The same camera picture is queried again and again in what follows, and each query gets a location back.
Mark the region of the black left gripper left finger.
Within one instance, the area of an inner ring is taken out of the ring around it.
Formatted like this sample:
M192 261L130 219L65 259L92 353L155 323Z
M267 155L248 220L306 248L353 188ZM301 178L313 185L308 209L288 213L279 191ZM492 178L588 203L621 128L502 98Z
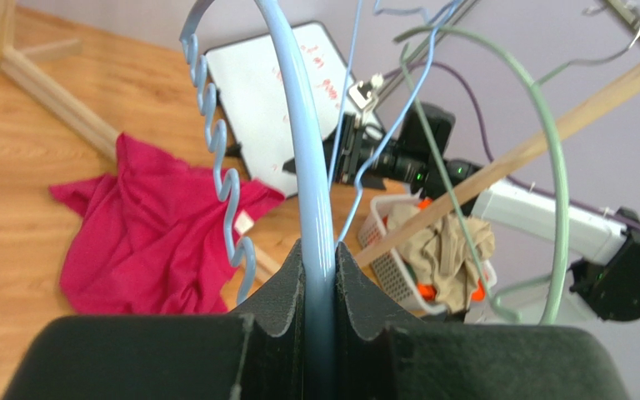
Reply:
M225 314L68 316L32 341L6 399L299 399L302 250Z

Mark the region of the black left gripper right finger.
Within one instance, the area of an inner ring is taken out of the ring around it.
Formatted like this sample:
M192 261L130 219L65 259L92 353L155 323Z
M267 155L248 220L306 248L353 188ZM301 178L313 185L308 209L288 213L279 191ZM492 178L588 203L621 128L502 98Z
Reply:
M336 252L340 399L625 399L604 346L573 327L428 322Z

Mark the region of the orange t-shirt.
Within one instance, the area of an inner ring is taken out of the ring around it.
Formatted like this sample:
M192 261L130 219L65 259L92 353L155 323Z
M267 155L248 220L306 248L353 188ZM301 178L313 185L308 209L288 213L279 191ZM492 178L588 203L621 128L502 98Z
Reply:
M430 198L424 198L418 205L418 209L419 210L423 210L425 208L427 208L430 204L432 203L432 200ZM423 283L418 283L417 284L417 289L419 291L419 293L421 294L422 298L424 300L427 301L432 301L436 295L437 295L437 290L433 287L430 286L428 284L423 284ZM481 282L479 282L477 284L477 289L472 293L471 299L473 301L477 301L480 302L482 300L484 300L486 297L486 292L485 292L485 288L483 286L483 284Z

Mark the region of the blue hanger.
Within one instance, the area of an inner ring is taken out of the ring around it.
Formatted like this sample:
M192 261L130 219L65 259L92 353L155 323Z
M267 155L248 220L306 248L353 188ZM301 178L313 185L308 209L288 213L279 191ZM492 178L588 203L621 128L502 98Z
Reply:
M325 179L325 159L321 144L318 116L302 54L293 31L276 1L258 1L258 10L267 24L282 72L287 110L292 131L293 149L298 157L299 211L302 244L302 267L306 274L303 300L303 322L310 332L302 349L302 390L306 399L333 399L338 395L337 359L334 352L336 275L335 244L329 190ZM232 266L245 266L237 302L248 298L255 279L257 257L250 238L232 238L233 219L240 202L238 171L222 170L227 145L224 121L214 121L217 89L208 82L208 61L199 51L198 24L211 6L209 1L196 1L183 24L179 37L192 85L197 89L197 108L205 119L204 139L213 153L214 185L219 201L227 204L224 240L227 258Z

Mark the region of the beige t-shirt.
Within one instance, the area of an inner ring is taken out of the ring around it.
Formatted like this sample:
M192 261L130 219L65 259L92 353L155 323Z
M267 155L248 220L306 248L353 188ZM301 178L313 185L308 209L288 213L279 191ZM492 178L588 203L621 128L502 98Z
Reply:
M395 203L384 222L388 232L400 228L419 213L410 203ZM463 219L481 263L494 253L496 243L490 222L477 217ZM454 212L411 236L395 247L413 270L420 287L433 287L433 301L452 312L466 311L478 290L478 266Z

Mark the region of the magenta t-shirt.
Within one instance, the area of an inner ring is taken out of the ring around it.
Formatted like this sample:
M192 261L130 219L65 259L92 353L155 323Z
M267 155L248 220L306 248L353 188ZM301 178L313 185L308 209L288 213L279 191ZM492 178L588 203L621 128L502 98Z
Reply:
M82 218L62 265L64 297L81 314L225 313L221 291L235 271L212 170L127 134L116 152L116 174L49 189Z

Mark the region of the mint green hanger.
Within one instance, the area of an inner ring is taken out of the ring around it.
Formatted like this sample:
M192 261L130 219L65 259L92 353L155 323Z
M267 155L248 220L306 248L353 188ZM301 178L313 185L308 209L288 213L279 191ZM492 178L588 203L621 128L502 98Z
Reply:
M413 27L397 35L393 41L395 43L403 43L409 38L423 33L427 33L430 47L434 46L434 38L437 33L446 33L466 38L501 58L512 69L515 76L522 81L522 85L532 99L532 104L541 121L542 132L535 134L511 151L503 154L468 180L460 183L456 189L449 189L446 194L435 200L427 209L410 218L400 228L391 231L380 241L364 248L356 255L355 259L361 265L370 263L383 253L405 243L411 236L447 215L450 211L458 211L461 204L476 197L482 190L491 187L498 180L525 167L543 153L548 153L552 165L552 180L556 195L555 227L552 230L554 235L552 271L548 275L536 277L531 281L520 282L511 287L506 287L500 292L489 293L487 296L491 308L496 314L506 321L520 323L522 320L521 314L503 307L501 304L502 297L547 282L549 284L547 298L539 322L542 325L551 325L557 319L562 302L567 271L568 240L571 229L568 221L568 173L561 142L639 94L640 63L610 82L580 105L562 115L559 119L555 119L543 96L542 85L544 81L542 79L533 79L525 67L507 50L475 32L469 32L458 27L439 27L438 25Z

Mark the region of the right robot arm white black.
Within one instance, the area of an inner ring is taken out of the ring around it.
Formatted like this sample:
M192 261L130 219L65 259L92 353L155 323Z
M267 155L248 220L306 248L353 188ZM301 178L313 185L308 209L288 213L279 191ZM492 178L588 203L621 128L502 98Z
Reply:
M436 200L446 193L438 164L430 152L419 121L410 107L399 138L380 148L379 137L368 135L371 124L357 114L345 113L340 127L323 141L327 157L333 146L339 154L332 166L335 183L350 184L364 162L372 159L367 175L406 183L421 200ZM505 178L462 205L467 217L515 228L551 240L555 233L556 200L542 189L532 189ZM640 319L640 218L632 209L599 215L571 202L568 208L569 248L580 258L567 270L577 294L595 315L605 321Z

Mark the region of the white plastic basket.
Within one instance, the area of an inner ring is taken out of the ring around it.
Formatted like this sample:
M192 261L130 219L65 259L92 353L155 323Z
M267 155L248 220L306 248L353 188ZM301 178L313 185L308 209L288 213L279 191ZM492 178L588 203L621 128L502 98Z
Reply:
M479 279L479 282L484 287L490 288L497 282L497 275L489 259L481 262L481 264L483 279ZM417 281L413 269L407 262L404 262L396 248L372 261L371 268L384 292L407 310L427 314L460 313L450 312L446 306L433 300L427 301L422 298L417 289ZM471 299L468 309L474 303L479 302Z

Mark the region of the metal hanging rod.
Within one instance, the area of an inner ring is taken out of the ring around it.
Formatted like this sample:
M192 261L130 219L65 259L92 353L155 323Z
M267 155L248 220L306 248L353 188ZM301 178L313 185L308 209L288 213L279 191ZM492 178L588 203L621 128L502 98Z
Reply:
M640 46L640 7L635 1L602 0L601 4L628 32L631 38L628 49Z

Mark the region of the white whiteboard black frame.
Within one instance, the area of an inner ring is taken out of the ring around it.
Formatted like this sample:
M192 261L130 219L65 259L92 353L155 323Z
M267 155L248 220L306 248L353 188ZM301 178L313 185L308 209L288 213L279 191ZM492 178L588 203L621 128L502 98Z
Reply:
M302 53L320 131L325 138L337 126L339 113L357 114L342 89L353 84L346 62L328 30L318 21L293 28ZM293 158L293 142L283 77L267 34L206 51L209 76L217 87L217 100L227 125L241 145L247 173L275 188L286 198L297 195L295 175L283 171Z

